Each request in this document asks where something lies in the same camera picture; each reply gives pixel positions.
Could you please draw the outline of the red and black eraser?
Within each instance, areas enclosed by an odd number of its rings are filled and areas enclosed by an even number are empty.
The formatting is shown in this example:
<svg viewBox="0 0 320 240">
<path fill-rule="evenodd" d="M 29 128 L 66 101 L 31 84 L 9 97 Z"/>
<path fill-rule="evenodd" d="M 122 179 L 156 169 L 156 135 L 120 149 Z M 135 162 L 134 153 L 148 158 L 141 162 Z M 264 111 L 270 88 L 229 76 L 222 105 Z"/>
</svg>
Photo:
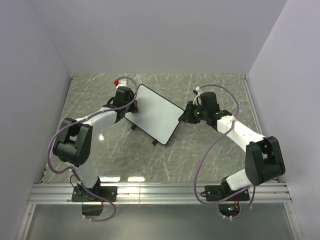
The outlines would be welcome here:
<svg viewBox="0 0 320 240">
<path fill-rule="evenodd" d="M 135 109 L 135 110 L 133 110 L 131 113 L 132 114 L 136 114 L 136 113 L 138 113 L 139 112 L 139 110 L 138 109 Z"/>
</svg>

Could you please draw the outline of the small black-framed whiteboard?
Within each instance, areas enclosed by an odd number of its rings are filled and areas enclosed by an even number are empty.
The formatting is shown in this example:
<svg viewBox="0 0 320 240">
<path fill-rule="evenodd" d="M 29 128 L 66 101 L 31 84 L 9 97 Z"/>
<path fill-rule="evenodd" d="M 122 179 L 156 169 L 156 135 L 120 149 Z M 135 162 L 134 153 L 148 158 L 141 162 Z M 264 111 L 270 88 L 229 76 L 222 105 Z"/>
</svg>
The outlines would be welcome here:
<svg viewBox="0 0 320 240">
<path fill-rule="evenodd" d="M 125 119 L 161 145 L 167 145 L 179 125 L 184 110 L 146 85 L 137 89 L 137 113 L 128 112 Z"/>
</svg>

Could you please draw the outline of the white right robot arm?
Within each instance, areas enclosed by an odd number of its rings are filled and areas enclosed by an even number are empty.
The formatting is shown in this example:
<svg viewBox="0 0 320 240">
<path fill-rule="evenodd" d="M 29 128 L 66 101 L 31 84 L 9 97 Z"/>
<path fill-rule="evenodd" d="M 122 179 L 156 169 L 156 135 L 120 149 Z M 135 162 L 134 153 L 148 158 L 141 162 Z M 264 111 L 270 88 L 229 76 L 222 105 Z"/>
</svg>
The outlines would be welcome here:
<svg viewBox="0 0 320 240">
<path fill-rule="evenodd" d="M 218 187 L 221 199 L 232 200 L 246 187 L 259 186 L 286 172 L 279 141 L 251 130 L 231 112 L 221 110 L 214 92 L 201 93 L 195 101 L 188 101 L 178 120 L 188 124 L 204 121 L 244 151 L 244 169 L 223 178 Z"/>
</svg>

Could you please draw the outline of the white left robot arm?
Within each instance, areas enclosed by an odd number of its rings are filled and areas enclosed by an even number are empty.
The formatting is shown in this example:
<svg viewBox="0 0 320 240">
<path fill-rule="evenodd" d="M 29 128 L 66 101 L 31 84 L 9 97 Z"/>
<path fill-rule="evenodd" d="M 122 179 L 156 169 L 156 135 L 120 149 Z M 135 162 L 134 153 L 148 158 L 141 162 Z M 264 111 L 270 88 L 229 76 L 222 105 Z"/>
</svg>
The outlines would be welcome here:
<svg viewBox="0 0 320 240">
<path fill-rule="evenodd" d="M 76 192 L 83 192 L 89 201 L 102 197 L 101 181 L 92 170 L 88 159 L 91 153 L 92 138 L 96 132 L 116 124 L 126 113 L 137 113 L 135 94 L 128 86 L 116 88 L 115 96 L 103 107 L 79 119 L 65 118 L 54 141 L 52 153 L 65 162 L 78 180 Z"/>
</svg>

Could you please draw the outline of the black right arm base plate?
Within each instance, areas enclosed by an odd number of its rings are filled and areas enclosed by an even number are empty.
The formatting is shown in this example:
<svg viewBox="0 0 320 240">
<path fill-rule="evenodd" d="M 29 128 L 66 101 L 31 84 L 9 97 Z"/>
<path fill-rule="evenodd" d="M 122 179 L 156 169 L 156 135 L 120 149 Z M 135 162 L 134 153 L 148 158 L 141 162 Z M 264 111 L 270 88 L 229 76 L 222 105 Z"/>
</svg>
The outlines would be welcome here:
<svg viewBox="0 0 320 240">
<path fill-rule="evenodd" d="M 234 193 L 236 193 L 236 191 L 232 191 L 230 189 L 225 190 L 221 185 L 206 185 L 204 187 L 204 191 L 201 192 L 200 195 L 204 197 L 207 202 L 216 202 L 227 198 Z M 244 192 L 241 192 L 238 195 L 228 199 L 228 201 L 235 200 L 249 201 L 250 195 L 248 190 L 246 189 Z"/>
</svg>

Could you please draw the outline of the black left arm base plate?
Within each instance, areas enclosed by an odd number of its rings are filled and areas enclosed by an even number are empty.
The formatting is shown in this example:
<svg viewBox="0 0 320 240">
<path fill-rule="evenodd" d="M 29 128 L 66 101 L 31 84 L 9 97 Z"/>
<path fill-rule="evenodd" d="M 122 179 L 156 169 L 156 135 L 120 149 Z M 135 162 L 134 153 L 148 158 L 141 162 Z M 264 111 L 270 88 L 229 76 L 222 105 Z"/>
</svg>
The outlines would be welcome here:
<svg viewBox="0 0 320 240">
<path fill-rule="evenodd" d="M 104 198 L 110 202 L 115 202 L 117 198 L 117 186 L 100 186 L 97 189 L 84 190 L 82 186 L 76 185 L 73 188 L 72 202 L 98 202 Z"/>
</svg>

